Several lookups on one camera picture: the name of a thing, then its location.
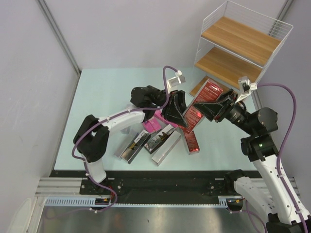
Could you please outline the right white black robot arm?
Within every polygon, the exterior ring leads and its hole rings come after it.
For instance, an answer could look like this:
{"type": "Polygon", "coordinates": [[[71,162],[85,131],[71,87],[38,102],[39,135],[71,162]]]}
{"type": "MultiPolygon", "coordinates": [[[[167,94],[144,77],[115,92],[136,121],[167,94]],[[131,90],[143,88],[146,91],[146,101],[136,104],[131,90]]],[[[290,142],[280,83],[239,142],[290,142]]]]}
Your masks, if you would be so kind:
{"type": "Polygon", "coordinates": [[[249,113],[243,101],[250,94],[229,90],[216,101],[194,104],[209,121],[227,119],[249,135],[241,139],[241,150],[260,173],[270,196],[256,188],[242,170],[227,175],[224,189],[243,196],[257,210],[268,233],[309,233],[311,214],[295,193],[282,167],[281,151],[270,136],[278,129],[277,112],[261,108],[249,113]]]}

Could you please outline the plain silver toothpaste box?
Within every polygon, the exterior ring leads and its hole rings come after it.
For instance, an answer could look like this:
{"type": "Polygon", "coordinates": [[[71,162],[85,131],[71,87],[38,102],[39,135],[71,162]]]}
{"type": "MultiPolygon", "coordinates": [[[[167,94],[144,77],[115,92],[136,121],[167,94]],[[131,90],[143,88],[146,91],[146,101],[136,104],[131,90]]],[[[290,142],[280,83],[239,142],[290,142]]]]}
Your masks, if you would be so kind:
{"type": "Polygon", "coordinates": [[[172,151],[175,145],[179,142],[180,138],[181,138],[181,133],[174,131],[168,137],[168,139],[163,143],[163,145],[160,146],[160,148],[152,156],[152,161],[157,166],[160,166],[160,164],[164,161],[167,155],[172,151]]]}

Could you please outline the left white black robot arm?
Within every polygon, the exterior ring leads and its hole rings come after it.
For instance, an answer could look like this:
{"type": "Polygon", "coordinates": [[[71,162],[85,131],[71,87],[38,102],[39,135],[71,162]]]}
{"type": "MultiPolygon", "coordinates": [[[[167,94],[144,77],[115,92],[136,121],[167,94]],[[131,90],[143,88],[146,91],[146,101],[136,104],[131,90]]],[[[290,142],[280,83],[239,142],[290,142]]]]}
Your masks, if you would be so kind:
{"type": "Polygon", "coordinates": [[[151,119],[157,110],[169,122],[187,127],[183,117],[186,110],[183,90],[159,90],[151,85],[135,87],[131,91],[132,107],[103,119],[88,115],[76,133],[73,151],[81,154],[87,176],[92,180],[90,188],[97,194],[107,190],[106,172],[103,166],[109,136],[135,124],[151,119]]]}

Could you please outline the red toothpaste box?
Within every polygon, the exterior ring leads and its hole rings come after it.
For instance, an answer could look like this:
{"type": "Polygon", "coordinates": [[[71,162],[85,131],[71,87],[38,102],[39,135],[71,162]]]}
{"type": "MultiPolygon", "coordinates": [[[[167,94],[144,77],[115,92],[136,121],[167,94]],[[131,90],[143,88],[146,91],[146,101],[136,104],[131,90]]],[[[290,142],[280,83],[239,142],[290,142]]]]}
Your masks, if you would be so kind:
{"type": "Polygon", "coordinates": [[[188,155],[199,153],[200,147],[194,131],[192,131],[191,133],[186,133],[186,131],[180,127],[180,132],[188,155]]]}
{"type": "Polygon", "coordinates": [[[187,127],[181,127],[186,134],[191,133],[203,118],[203,114],[194,107],[195,103],[214,102],[223,93],[223,89],[212,79],[207,79],[191,101],[183,117],[187,127]]]}

